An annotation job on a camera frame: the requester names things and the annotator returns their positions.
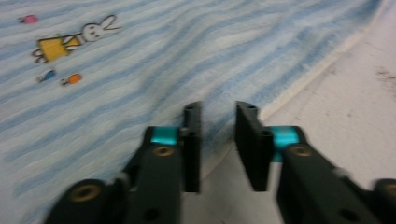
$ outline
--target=cartoon character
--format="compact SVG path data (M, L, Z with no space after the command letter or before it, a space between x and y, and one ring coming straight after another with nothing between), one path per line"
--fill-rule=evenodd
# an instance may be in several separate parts
M82 76L80 74L73 74L68 78L61 79L61 85L65 86L68 84L76 84L82 80Z
M55 75L56 75L55 70L52 69L48 73L46 73L44 76L39 76L35 80L37 80L37 82L42 82L42 81L46 81L52 77L55 77Z
M82 27L82 31L79 34L56 36L38 40L38 49L32 53L33 56L37 57L35 62L52 62L59 57L69 55L73 50L87 42L94 42L107 34L116 33L120 27L110 27L115 20L116 16L111 15L104 18L100 24L86 24Z
M23 18L19 18L21 23L33 24L38 22L38 18L35 15L25 16Z

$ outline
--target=teal accent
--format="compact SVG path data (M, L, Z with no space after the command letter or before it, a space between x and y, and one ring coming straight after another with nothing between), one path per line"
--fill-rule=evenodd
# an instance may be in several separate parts
M175 146L178 127L155 127L151 136L152 143Z
M273 161L282 162L282 151L293 143L299 143L297 132L291 126L272 126L270 127L274 135L275 156Z

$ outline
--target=bunny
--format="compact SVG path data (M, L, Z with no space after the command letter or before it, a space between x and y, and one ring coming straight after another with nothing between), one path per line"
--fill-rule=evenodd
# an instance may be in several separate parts
M115 15L110 15L98 23L88 23L82 27L79 34L63 35L52 38L40 39L37 41L38 49L32 55L36 57L36 63L52 62L62 56L69 55L79 46L94 42L103 38L107 34L116 33L120 27L111 27L116 20Z

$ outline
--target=yellow dress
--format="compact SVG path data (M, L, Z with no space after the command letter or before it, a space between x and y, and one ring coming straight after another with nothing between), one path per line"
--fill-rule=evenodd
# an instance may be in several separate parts
M43 57L47 63L62 56L69 55L81 44L82 43L78 39L78 35L57 36L38 40L38 47L41 49Z

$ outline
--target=blue striped towel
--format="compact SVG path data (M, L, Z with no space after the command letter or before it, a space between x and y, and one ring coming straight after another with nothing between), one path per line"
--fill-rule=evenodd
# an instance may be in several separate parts
M235 100L275 111L382 4L0 1L0 223L41 223L67 186L110 180L148 125L179 125L201 100L207 173L232 142Z

